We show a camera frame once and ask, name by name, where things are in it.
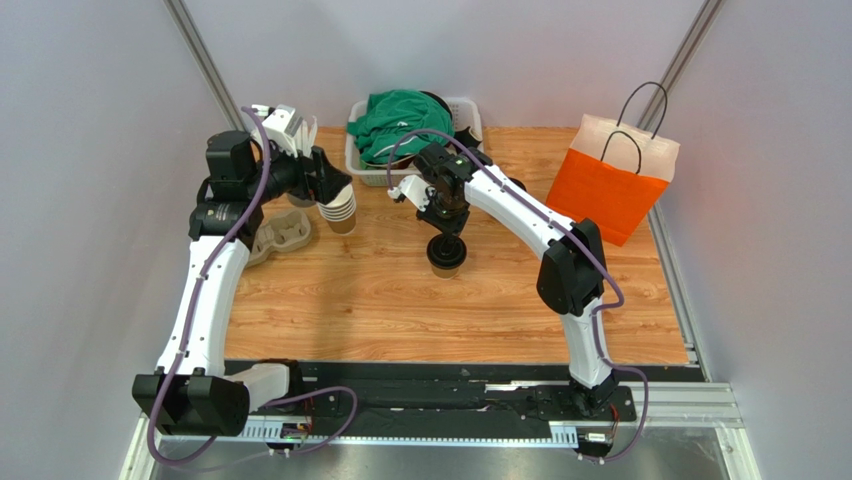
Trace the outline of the black plastic cup lid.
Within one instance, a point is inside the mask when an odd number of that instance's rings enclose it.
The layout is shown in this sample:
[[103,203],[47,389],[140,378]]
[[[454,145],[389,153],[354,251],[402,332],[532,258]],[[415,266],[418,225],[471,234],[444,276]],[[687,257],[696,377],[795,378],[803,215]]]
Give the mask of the black plastic cup lid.
[[459,237],[439,234],[428,242],[426,255],[430,264],[431,262],[465,262],[467,247]]

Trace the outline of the orange paper bag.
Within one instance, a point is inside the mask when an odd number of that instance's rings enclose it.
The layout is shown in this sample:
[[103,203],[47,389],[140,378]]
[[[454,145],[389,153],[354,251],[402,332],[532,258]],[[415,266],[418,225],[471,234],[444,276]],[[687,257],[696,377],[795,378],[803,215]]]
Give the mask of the orange paper bag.
[[585,114],[546,198],[576,221],[594,221],[623,246],[675,176],[680,144],[624,121]]

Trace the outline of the single brown paper cup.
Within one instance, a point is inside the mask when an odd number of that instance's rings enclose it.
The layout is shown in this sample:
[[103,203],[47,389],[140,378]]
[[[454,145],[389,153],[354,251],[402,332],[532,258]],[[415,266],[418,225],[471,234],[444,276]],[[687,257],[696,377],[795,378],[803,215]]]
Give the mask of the single brown paper cup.
[[451,279],[455,277],[464,261],[461,262],[431,262],[432,272],[441,279]]

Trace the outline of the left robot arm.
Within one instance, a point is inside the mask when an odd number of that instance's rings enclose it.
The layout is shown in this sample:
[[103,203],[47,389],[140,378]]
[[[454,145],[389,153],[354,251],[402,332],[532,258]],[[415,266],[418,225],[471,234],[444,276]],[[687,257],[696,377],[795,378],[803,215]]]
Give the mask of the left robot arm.
[[205,159],[209,175],[189,220],[190,261],[173,332],[154,372],[135,377],[132,397],[163,435],[232,437],[301,374],[291,360],[225,371],[228,323],[261,239],[262,207],[286,194],[328,204],[352,178],[320,146],[291,154],[242,131],[209,138]]

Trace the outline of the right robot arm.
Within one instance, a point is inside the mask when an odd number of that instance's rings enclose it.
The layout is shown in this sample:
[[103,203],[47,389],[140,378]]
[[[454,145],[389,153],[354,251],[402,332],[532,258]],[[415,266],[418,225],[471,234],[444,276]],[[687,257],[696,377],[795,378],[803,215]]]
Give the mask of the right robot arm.
[[415,157],[417,173],[390,192],[409,200],[416,216],[438,230],[426,250],[433,272],[454,276],[467,258],[461,232],[477,207],[517,236],[540,261],[536,291],[555,312],[569,347],[569,403],[590,417],[607,410],[618,385],[608,363],[599,309],[605,256],[598,226],[546,208],[481,152],[452,155],[432,143]]

